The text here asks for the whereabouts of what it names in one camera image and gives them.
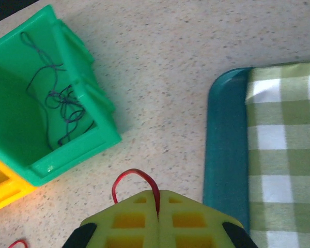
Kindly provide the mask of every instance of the square hole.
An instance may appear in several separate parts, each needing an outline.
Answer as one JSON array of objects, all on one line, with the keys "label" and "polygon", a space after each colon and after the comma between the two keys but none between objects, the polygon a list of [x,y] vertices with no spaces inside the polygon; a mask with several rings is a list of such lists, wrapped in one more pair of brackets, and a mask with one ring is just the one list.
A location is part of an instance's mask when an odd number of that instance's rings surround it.
[{"label": "square hole", "polygon": [[173,197],[169,197],[169,203],[182,203],[182,201]]},{"label": "square hole", "polygon": [[105,248],[143,248],[143,236],[111,236],[107,238]]},{"label": "square hole", "polygon": [[134,203],[146,203],[146,202],[147,202],[147,199],[144,197],[140,197],[134,201]]},{"label": "square hole", "polygon": [[144,228],[145,215],[143,213],[117,213],[112,228]]},{"label": "square hole", "polygon": [[215,248],[209,236],[177,236],[176,248]]},{"label": "square hole", "polygon": [[198,228],[206,227],[206,222],[202,213],[199,212],[179,212],[172,215],[174,227]]}]

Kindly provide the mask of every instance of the dark blue string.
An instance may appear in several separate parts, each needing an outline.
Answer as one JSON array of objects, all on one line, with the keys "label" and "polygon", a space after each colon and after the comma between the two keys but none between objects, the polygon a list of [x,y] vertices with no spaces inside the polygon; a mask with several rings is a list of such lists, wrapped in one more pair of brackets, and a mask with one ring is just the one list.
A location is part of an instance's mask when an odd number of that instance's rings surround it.
[{"label": "dark blue string", "polygon": [[[38,104],[41,106],[41,108],[45,112],[45,119],[46,119],[46,143],[48,147],[51,150],[54,150],[53,147],[50,144],[49,139],[49,115],[47,108],[49,109],[59,109],[61,118],[66,123],[66,134],[61,137],[57,144],[59,146],[64,145],[64,140],[67,140],[67,142],[71,141],[71,134],[77,129],[78,122],[85,116],[86,111],[84,107],[78,102],[77,98],[73,95],[73,89],[72,85],[68,85],[66,88],[61,90],[60,92],[56,91],[56,86],[58,83],[58,72],[59,71],[66,71],[65,69],[62,69],[61,66],[63,64],[54,64],[51,57],[42,49],[38,48],[36,44],[34,43],[33,39],[30,37],[30,35],[26,32],[21,32],[21,40],[22,42],[31,47],[32,49],[36,50],[38,53],[40,60],[45,64],[45,66],[39,68],[32,79],[30,80],[29,84],[26,87],[26,93],[33,98],[35,101],[38,102]],[[54,84],[52,89],[47,94],[44,103],[42,103],[36,96],[32,95],[29,92],[29,89],[34,82],[37,75],[45,69],[51,69],[54,72]],[[90,124],[90,126],[84,131],[86,133],[88,130],[91,129],[91,127],[94,125],[94,121]]]}]

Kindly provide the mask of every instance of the plastic container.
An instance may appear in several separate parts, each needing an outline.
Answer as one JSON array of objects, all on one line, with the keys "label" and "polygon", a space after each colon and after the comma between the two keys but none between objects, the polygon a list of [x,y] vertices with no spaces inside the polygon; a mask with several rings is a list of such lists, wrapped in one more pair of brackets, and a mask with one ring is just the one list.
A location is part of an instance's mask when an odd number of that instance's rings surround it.
[{"label": "plastic container", "polygon": [[246,87],[252,68],[221,75],[208,97],[203,203],[233,216],[249,233]]},{"label": "plastic container", "polygon": [[36,187],[0,161],[0,208],[31,193]]},{"label": "plastic container", "polygon": [[[114,106],[97,84],[93,62],[51,6],[0,39],[0,160],[35,186],[121,140],[111,116]],[[73,93],[66,95],[84,108],[74,130],[67,130],[62,108],[44,105],[54,85],[57,92],[70,86]],[[52,98],[48,104],[55,103]],[[71,141],[60,146],[71,130]]]}]

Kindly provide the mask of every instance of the string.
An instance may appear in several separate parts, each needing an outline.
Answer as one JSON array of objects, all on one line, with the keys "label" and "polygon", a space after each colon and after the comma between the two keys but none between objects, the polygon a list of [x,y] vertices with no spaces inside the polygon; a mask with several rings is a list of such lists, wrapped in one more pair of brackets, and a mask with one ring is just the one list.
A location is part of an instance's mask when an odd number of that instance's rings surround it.
[{"label": "string", "polygon": [[157,212],[157,217],[159,217],[159,212],[160,212],[160,190],[159,187],[157,186],[156,182],[154,181],[154,179],[151,178],[151,176],[149,176],[147,173],[143,172],[140,169],[128,169],[125,172],[123,172],[122,174],[120,174],[117,179],[115,180],[113,187],[112,187],[112,196],[113,196],[113,200],[114,203],[118,203],[117,201],[117,196],[116,196],[116,187],[118,185],[118,183],[128,174],[137,174],[139,176],[141,176],[143,179],[145,179],[148,184],[151,186],[151,189],[153,191],[153,195],[154,195],[154,199],[155,199],[155,208],[156,208],[156,212]]},{"label": "string", "polygon": [[16,240],[13,244],[11,244],[8,248],[13,248],[15,245],[17,245],[18,243],[22,243],[24,245],[24,248],[28,248],[27,243],[25,240],[23,239],[18,239]]},{"label": "string", "polygon": [[[71,134],[77,129],[79,121],[85,116],[86,111],[84,107],[79,103],[78,99],[73,95],[73,88],[72,85],[69,84],[66,88],[58,92],[56,90],[56,86],[58,84],[58,72],[66,71],[65,69],[61,68],[63,64],[56,65],[51,57],[42,49],[36,46],[35,42],[31,38],[31,36],[27,32],[21,32],[21,41],[30,48],[34,49],[38,55],[40,60],[45,64],[45,66],[39,68],[36,73],[33,75],[32,79],[30,80],[29,84],[26,87],[26,93],[33,98],[44,110],[45,112],[45,124],[46,124],[46,143],[47,146],[54,150],[52,145],[50,144],[49,138],[49,114],[47,109],[59,109],[59,113],[61,118],[66,123],[66,134],[61,137],[57,144],[62,146],[65,143],[71,141]],[[34,82],[37,75],[46,69],[50,69],[54,73],[54,83],[52,89],[47,94],[44,103],[42,103],[36,96],[30,93],[30,87]],[[87,132],[91,127],[94,125],[94,121],[91,122],[89,127],[84,131]]]}]

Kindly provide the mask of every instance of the gingham pattern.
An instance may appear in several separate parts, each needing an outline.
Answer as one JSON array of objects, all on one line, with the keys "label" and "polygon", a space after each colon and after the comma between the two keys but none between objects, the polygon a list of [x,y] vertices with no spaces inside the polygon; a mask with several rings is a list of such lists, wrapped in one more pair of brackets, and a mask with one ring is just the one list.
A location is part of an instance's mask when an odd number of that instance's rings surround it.
[{"label": "gingham pattern", "polygon": [[310,63],[254,69],[246,104],[251,236],[310,248]]}]

